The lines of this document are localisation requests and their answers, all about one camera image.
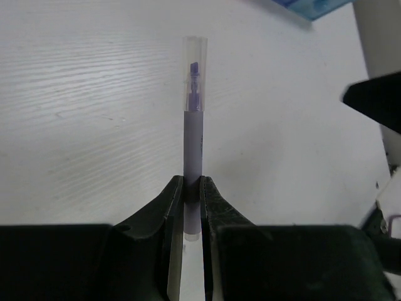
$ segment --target transparent cap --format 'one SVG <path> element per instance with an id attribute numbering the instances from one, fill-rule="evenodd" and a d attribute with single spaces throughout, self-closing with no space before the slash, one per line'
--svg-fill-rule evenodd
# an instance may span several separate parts
<path id="1" fill-rule="evenodd" d="M 184 38 L 185 111 L 205 110 L 207 38 Z"/>

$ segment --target white tabletop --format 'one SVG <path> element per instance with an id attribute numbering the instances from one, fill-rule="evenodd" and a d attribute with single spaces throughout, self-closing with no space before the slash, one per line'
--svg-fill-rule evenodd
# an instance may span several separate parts
<path id="1" fill-rule="evenodd" d="M 378 125 L 340 103 L 367 77 L 352 6 L 310 25 L 269 0 L 2 3 L 0 223 L 117 223 L 182 172 L 185 35 L 209 39 L 222 195 L 255 223 L 359 223 L 389 175 Z"/>

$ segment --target clear plastic cap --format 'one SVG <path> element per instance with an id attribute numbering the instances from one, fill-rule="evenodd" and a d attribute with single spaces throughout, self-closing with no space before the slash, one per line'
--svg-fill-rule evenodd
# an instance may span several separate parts
<path id="1" fill-rule="evenodd" d="M 207 38 L 184 38 L 185 111 L 205 110 Z"/>

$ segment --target pen barrel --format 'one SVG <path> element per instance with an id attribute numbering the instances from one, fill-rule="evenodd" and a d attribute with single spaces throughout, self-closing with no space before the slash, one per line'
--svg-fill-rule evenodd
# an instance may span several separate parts
<path id="1" fill-rule="evenodd" d="M 184 112 L 184 232 L 201 232 L 199 183 L 202 175 L 203 112 Z"/>

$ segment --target blue box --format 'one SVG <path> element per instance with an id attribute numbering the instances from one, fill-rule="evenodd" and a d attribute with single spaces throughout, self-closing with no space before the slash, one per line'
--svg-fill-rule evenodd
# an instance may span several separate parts
<path id="1" fill-rule="evenodd" d="M 354 0 L 273 0 L 296 14 L 314 21 Z"/>

